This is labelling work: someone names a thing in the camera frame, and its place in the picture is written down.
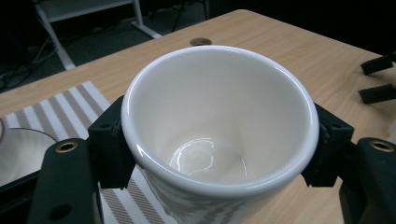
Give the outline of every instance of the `black bracket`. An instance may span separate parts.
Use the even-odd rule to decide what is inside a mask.
[[[361,68],[363,69],[364,75],[368,76],[374,72],[391,68],[395,62],[396,51],[365,62],[361,65]],[[396,89],[391,84],[361,90],[359,91],[359,94],[361,95],[361,99],[365,104],[374,104],[396,99]]]

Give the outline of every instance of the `cup rim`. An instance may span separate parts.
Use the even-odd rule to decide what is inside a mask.
[[[187,175],[183,175],[177,170],[173,169],[169,165],[162,162],[152,152],[146,150],[144,142],[139,137],[137,129],[134,127],[134,121],[130,115],[132,96],[134,94],[135,85],[139,79],[144,76],[151,66],[156,63],[173,57],[178,54],[208,50],[208,49],[219,49],[219,50],[232,50],[239,53],[253,55],[260,60],[264,60],[267,63],[275,65],[276,68],[281,69],[283,74],[290,78],[294,85],[300,90],[300,94],[304,97],[304,106],[309,111],[309,129],[307,137],[304,139],[301,150],[296,153],[296,156],[288,161],[287,165],[281,169],[269,175],[263,175],[258,178],[250,179],[247,181],[235,182],[235,183],[216,183],[213,181],[198,180],[190,178]],[[125,140],[134,154],[137,164],[142,166],[144,172],[148,170],[151,174],[155,175],[156,178],[167,182],[177,189],[184,189],[197,195],[205,195],[213,198],[246,198],[255,197],[263,194],[264,192],[271,192],[278,190],[294,179],[300,172],[303,171],[305,166],[310,162],[317,143],[318,143],[318,114],[313,100],[311,99],[308,91],[305,89],[303,84],[285,67],[276,63],[275,61],[260,55],[256,52],[240,49],[228,46],[198,46],[189,47],[185,49],[179,49],[170,53],[167,53],[155,61],[148,64],[143,70],[141,70],[130,84],[127,92],[124,95],[124,99],[121,107],[121,125]]]

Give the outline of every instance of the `gray stripe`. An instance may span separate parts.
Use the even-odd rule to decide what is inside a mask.
[[[234,207],[232,207],[231,210],[225,214],[225,218],[223,219],[223,222],[230,223],[233,218],[233,215],[235,215],[238,212],[238,210],[242,207],[242,205],[244,205],[243,202],[237,203]]]
[[[142,211],[143,215],[145,215],[149,223],[164,223],[158,215],[157,211],[155,211],[155,209],[151,206],[143,192],[136,185],[132,178],[129,180],[127,190],[129,194],[134,198],[134,201],[136,202],[137,206],[139,206],[140,210]]]
[[[84,125],[84,127],[86,129],[88,129],[92,123],[91,123],[90,119],[88,118],[88,116],[85,114],[84,110],[77,103],[76,98],[74,98],[72,96],[70,91],[64,92],[64,98],[72,106],[73,110],[76,112],[76,114],[78,116],[78,119],[81,120],[82,125]]]
[[[29,123],[29,120],[27,119],[24,109],[15,112],[15,116],[17,117],[18,123],[20,124],[21,128],[32,129],[32,126]]]
[[[100,189],[100,192],[102,193],[108,206],[113,212],[114,217],[119,223],[133,223],[131,218],[128,216],[125,208],[122,206],[119,199],[117,198],[117,195],[113,189]]]
[[[84,88],[83,85],[77,86],[77,90],[79,93],[81,93],[82,97],[84,97],[85,101],[90,105],[92,108],[93,112],[96,113],[96,115],[99,117],[101,114],[103,114],[103,109],[99,106],[99,104],[92,98],[90,93],[87,91],[87,89]]]
[[[66,130],[67,136],[69,138],[78,137],[78,132],[73,124],[70,122],[69,118],[64,113],[64,110],[59,105],[59,102],[56,100],[55,97],[49,98],[49,104],[52,106],[55,114],[58,116],[59,120],[61,121],[64,129]]]
[[[59,141],[59,136],[53,129],[49,118],[44,113],[44,108],[41,104],[36,104],[32,106],[33,110],[37,114],[38,120],[43,127],[43,132],[53,137],[56,141]]]

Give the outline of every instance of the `screw hole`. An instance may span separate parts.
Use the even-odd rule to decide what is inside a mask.
[[[337,124],[337,123],[332,124],[332,126],[333,126],[334,128],[341,128],[341,127],[342,127],[340,124]]]
[[[77,146],[78,146],[77,142],[68,142],[57,146],[55,150],[56,152],[59,153],[65,153],[76,149]]]
[[[49,213],[49,219],[52,221],[59,221],[67,217],[72,211],[70,204],[62,204],[53,208]]]
[[[110,127],[110,124],[102,124],[100,127],[101,128],[108,128],[108,127]]]
[[[190,41],[190,44],[194,47],[196,46],[203,46],[203,45],[211,45],[212,41],[210,39],[207,38],[194,38]]]
[[[371,141],[370,146],[383,152],[393,152],[395,150],[393,146],[379,141]]]

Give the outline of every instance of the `dark background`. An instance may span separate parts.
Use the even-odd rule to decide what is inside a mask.
[[[144,15],[179,2],[140,0]],[[211,18],[245,8],[378,54],[396,50],[396,0],[209,0],[207,3]],[[130,18],[132,11],[132,5],[116,7],[55,22],[52,26],[60,38],[67,38],[89,33],[95,26],[106,27],[113,21]],[[0,63],[28,62],[29,47],[42,44],[47,37],[31,0],[1,1]]]

